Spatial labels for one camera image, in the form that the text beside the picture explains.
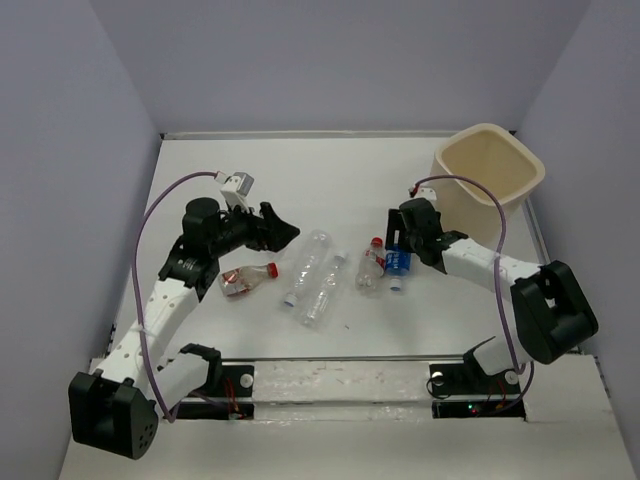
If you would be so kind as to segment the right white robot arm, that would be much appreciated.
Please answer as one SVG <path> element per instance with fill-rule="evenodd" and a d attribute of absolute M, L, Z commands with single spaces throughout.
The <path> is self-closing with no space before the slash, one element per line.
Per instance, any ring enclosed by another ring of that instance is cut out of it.
<path fill-rule="evenodd" d="M 444 231 L 440 217 L 425 198 L 402 203 L 388 211 L 385 245 L 494 293 L 500 313 L 503 302 L 510 303 L 515 326 L 504 321 L 500 338 L 491 337 L 463 355 L 460 379 L 468 390 L 482 392 L 497 375 L 531 361 L 549 365 L 598 332 L 596 316 L 567 264 L 503 256 L 462 232 Z"/>

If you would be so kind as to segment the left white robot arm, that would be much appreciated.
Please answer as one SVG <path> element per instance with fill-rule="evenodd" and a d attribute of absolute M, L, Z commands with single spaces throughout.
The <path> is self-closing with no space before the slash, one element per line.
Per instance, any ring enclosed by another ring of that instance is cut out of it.
<path fill-rule="evenodd" d="M 167 347 L 214 283 L 222 256 L 240 247 L 277 253 L 299 233 L 268 202 L 253 211 L 221 209 L 206 197 L 190 201 L 182 233 L 148 301 L 136 303 L 132 326 L 92 372 L 78 373 L 70 382 L 74 441 L 137 460 L 148 451 L 160 421 L 174 421 L 183 398 L 193 391 L 215 392 L 222 376 L 218 350 L 190 343 L 169 359 Z"/>

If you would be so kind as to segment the blue label bottle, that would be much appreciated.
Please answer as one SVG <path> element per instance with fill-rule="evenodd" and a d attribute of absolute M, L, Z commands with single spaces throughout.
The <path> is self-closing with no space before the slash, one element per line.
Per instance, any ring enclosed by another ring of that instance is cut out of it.
<path fill-rule="evenodd" d="M 397 245 L 386 253 L 385 274 L 389 280 L 389 288 L 393 292 L 403 290 L 404 279 L 411 268 L 411 253 Z"/>

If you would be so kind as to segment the red label clear bottle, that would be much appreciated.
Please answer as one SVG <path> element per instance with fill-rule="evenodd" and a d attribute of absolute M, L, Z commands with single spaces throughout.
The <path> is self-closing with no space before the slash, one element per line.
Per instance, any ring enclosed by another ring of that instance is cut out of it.
<path fill-rule="evenodd" d="M 385 271 L 385 250 L 383 240 L 373 237 L 364 251 L 355 284 L 361 291 L 372 291 L 378 286 Z"/>

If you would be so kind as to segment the crushed red cap bottle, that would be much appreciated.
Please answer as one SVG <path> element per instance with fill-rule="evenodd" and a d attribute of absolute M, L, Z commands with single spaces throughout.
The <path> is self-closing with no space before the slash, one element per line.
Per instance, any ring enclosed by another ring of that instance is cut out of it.
<path fill-rule="evenodd" d="M 247 294 L 264 281 L 278 276 L 278 267 L 273 262 L 261 266 L 243 266 L 223 272 L 219 276 L 219 286 L 224 297 L 232 298 Z"/>

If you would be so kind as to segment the clear white cap bottle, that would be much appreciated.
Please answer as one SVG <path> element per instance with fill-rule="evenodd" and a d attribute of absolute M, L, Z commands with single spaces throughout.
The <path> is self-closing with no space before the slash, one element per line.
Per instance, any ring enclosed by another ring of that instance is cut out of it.
<path fill-rule="evenodd" d="M 318 328 L 334 303 L 340 288 L 344 285 L 349 256 L 344 251 L 336 251 L 325 262 L 319 283 L 301 311 L 301 322 L 308 328 Z"/>

